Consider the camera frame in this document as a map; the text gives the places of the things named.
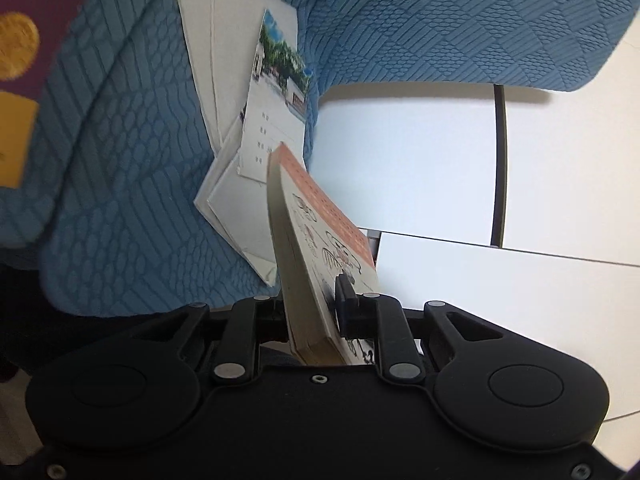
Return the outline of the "white orange cartoon book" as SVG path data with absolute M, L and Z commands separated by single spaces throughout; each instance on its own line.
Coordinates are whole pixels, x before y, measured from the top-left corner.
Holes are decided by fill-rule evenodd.
M 288 336 L 308 365 L 370 362 L 370 344 L 340 334 L 335 279 L 357 294 L 378 289 L 367 237 L 338 208 L 285 144 L 269 156 L 268 216 Z

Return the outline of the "photo cover notebook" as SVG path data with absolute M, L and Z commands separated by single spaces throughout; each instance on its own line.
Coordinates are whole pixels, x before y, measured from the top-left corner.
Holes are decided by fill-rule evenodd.
M 296 17 L 262 14 L 244 108 L 238 173 L 267 180 L 269 155 L 282 143 L 303 157 L 312 70 L 296 48 Z

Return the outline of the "white paper sheets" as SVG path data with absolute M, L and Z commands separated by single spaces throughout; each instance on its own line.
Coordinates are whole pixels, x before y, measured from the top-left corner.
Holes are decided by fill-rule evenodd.
M 241 174 L 246 104 L 259 74 L 256 49 L 265 18 L 297 46 L 297 13 L 282 0 L 177 0 L 191 72 L 214 161 L 194 205 L 259 278 L 276 281 L 265 183 Z

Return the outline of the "purple gold cover book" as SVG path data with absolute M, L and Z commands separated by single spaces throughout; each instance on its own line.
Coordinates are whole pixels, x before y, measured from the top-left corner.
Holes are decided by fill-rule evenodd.
M 84 0 L 1 0 L 1 185 L 18 188 L 39 99 Z

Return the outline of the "blue textured chair cover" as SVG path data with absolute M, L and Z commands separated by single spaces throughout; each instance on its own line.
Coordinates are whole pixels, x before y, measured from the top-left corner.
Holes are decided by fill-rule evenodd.
M 448 81 L 573 91 L 639 0 L 284 0 L 313 96 Z M 23 184 L 1 194 L 1 260 L 53 307 L 126 316 L 265 291 L 193 199 L 213 159 L 176 0 L 86 0 L 44 84 Z

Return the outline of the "black wall rail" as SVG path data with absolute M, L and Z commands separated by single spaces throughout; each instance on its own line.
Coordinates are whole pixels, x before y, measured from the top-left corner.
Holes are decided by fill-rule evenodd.
M 501 84 L 494 85 L 496 126 L 496 170 L 494 214 L 490 244 L 501 248 L 506 226 L 506 189 L 508 188 L 508 133 L 506 132 L 506 94 Z

